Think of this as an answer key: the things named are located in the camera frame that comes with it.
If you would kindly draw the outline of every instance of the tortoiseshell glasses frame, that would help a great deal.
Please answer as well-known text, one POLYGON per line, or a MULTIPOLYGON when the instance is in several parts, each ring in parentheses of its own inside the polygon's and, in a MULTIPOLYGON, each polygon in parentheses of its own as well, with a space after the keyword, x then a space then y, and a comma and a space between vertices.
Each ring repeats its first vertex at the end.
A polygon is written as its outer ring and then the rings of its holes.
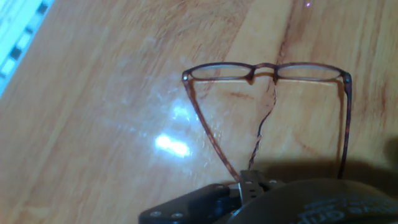
MULTIPOLYGON (((336 68, 331 65, 325 65, 322 63, 312 63, 312 62, 294 62, 294 63, 285 63, 282 65, 274 65, 272 63, 260 63, 258 65, 248 65, 245 63, 238 63, 238 62, 217 62, 217 63, 206 63, 203 65, 199 65, 193 68, 190 68, 182 73, 182 82, 184 84, 184 87, 187 91, 188 97, 193 105, 193 108, 195 112, 198 115, 198 118, 205 129, 205 132, 213 145, 217 155, 220 157, 220 159, 223 161, 224 165, 228 169, 229 173, 234 177, 234 179, 239 182, 241 180, 240 176, 236 172, 236 170, 232 167, 232 165, 229 163, 227 160, 226 156, 224 155, 223 151, 220 149, 218 144, 216 143, 210 128, 208 127, 204 116, 202 115, 199 105, 194 99, 194 96, 192 94, 192 89, 190 86, 190 77, 193 78, 194 80, 199 80, 199 81, 217 81, 217 80, 247 80, 247 81, 253 81, 254 79, 254 74, 255 71, 259 68, 271 68, 274 70, 274 75, 273 75, 273 80, 274 83, 276 84, 279 79, 289 79, 289 80, 306 80, 306 81, 315 81, 315 82, 329 82, 333 80, 337 80, 338 78, 343 79, 344 83, 344 91, 347 95, 347 111, 346 111, 346 128, 345 128, 345 138, 344 138, 344 146, 343 146, 343 154, 341 156, 341 161, 340 161, 340 168, 338 171, 337 178, 341 179, 343 176, 344 168, 345 168, 345 163, 346 163, 346 157, 347 157, 347 151, 348 151, 348 137, 349 137, 349 124, 351 122, 351 99, 352 99, 352 79, 351 75, 340 69, 336 68), (243 75, 243 76, 233 76, 233 77, 196 77, 192 75, 193 72, 197 70, 206 70, 208 68, 213 68, 213 67, 236 67, 236 68, 245 68, 248 70, 248 72, 243 75), (286 77, 283 75, 279 75, 280 71, 282 69, 286 68, 309 68, 309 69, 315 69, 315 70, 329 70, 329 71, 334 71, 338 73, 336 77, 321 77, 321 78, 313 78, 313 77, 286 77)), ((258 150, 259 147, 259 140, 254 148, 254 151, 252 153, 252 157, 249 161, 249 169, 254 161, 254 156, 256 155, 256 151, 258 150)))

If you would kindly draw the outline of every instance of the dark round object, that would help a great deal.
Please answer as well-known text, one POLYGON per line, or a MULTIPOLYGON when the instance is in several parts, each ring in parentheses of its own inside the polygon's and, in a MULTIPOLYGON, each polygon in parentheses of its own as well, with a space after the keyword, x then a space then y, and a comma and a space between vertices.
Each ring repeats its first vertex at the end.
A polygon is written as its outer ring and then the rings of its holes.
POLYGON ((393 223, 398 201, 349 180, 318 179, 286 184, 241 207, 227 224, 393 223))

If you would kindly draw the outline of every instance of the wooden surface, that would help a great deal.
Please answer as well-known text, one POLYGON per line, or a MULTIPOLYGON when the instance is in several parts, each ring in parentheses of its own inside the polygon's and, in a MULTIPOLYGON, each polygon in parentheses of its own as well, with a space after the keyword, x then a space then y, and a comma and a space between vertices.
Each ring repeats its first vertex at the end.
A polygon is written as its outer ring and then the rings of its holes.
MULTIPOLYGON (((218 61, 350 72, 345 178, 398 195, 397 8, 396 0, 57 0, 0 100, 0 223, 137 223, 144 209, 231 181, 180 80, 218 61)), ((272 109, 269 87, 277 102, 254 168, 284 181, 335 177, 341 85, 275 86, 261 72, 253 86, 196 85, 232 164, 247 166, 258 119, 272 109)))

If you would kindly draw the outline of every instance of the wood grain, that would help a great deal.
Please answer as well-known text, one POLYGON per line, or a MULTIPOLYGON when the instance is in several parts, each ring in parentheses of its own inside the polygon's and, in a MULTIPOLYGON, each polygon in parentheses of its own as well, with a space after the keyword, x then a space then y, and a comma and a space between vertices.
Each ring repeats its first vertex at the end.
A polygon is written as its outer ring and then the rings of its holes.
MULTIPOLYGON (((56 1, 0 101, 0 222, 137 223, 149 207, 231 181, 181 82, 183 70, 217 61, 349 71, 345 177, 396 194, 397 8, 395 0, 56 1)), ((258 120, 273 109, 255 168, 285 181, 335 177, 341 85, 274 85, 267 72, 253 85, 196 84, 221 148, 245 169, 258 120)))

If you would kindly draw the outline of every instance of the eyeglasses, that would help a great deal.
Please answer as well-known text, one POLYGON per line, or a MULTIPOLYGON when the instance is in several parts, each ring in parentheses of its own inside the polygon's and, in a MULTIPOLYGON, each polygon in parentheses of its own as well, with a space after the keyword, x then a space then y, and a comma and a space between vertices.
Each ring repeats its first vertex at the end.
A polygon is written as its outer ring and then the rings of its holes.
MULTIPOLYGON (((207 63, 188 69, 182 73, 182 82, 187 91, 188 97, 193 105, 198 118, 205 129, 206 135, 208 136, 211 144, 213 145, 217 155, 223 161, 224 165, 228 169, 229 173, 233 176, 235 181, 241 180, 240 176, 232 165, 227 160, 223 151, 215 141, 210 128, 208 127, 204 116, 202 115, 199 105, 194 99, 192 88, 190 86, 190 77, 192 80, 199 81, 217 81, 217 80, 247 80, 249 82, 254 79, 254 72, 259 68, 271 68, 274 70, 274 83, 276 84, 279 79, 287 80, 306 80, 315 82, 329 82, 337 80, 338 78, 343 79, 344 90, 347 94, 347 112, 346 112, 346 129, 343 146, 343 154, 341 156, 340 168, 338 171, 337 178, 343 177, 343 172, 346 163, 347 151, 348 151, 348 136, 349 136, 349 124, 351 122, 351 99, 352 99, 352 79, 348 72, 340 68, 336 68, 331 65, 325 65, 321 63, 311 62, 297 62, 297 63, 285 63, 282 65, 274 65, 271 63, 260 63, 258 65, 248 65, 245 63, 237 62, 218 62, 218 63, 207 63)), ((262 120, 259 126, 258 140, 254 147, 252 156, 249 160, 248 169, 251 168, 256 152, 259 149, 259 142, 261 140, 261 126, 264 120, 269 114, 262 120)))

